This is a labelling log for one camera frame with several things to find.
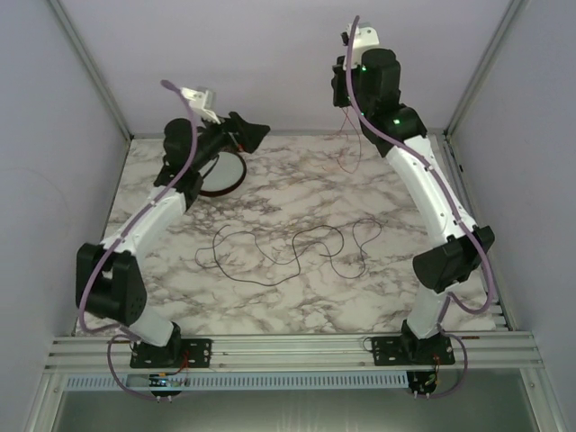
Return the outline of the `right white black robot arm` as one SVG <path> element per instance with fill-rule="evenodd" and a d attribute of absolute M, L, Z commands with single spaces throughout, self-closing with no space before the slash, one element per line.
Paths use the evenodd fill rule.
<path fill-rule="evenodd" d="M 393 51 L 374 48 L 352 66 L 344 56 L 332 68 L 333 104 L 352 107 L 361 130 L 409 190 L 427 229 L 431 248 L 412 260 L 419 288 L 414 306 L 402 324 L 408 346 L 440 338 L 440 324 L 449 303 L 469 314 L 481 314 L 459 300 L 454 291 L 477 268 L 495 294 L 487 253 L 495 240 L 489 226 L 481 227 L 459 202 L 435 160 L 428 131 L 418 113 L 401 102 L 401 65 Z"/>

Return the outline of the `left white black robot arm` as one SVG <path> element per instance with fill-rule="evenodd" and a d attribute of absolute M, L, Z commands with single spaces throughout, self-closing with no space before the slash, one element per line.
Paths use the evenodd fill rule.
<path fill-rule="evenodd" d="M 253 153 L 270 127 L 230 112 L 201 126 L 176 118 L 164 128 L 163 165 L 141 206 L 111 236 L 85 243 L 76 255 L 78 324 L 88 334 L 111 329 L 153 347 L 178 337 L 176 324 L 147 304 L 140 263 L 157 238 L 190 209 L 203 186 L 203 168 L 220 153 Z"/>

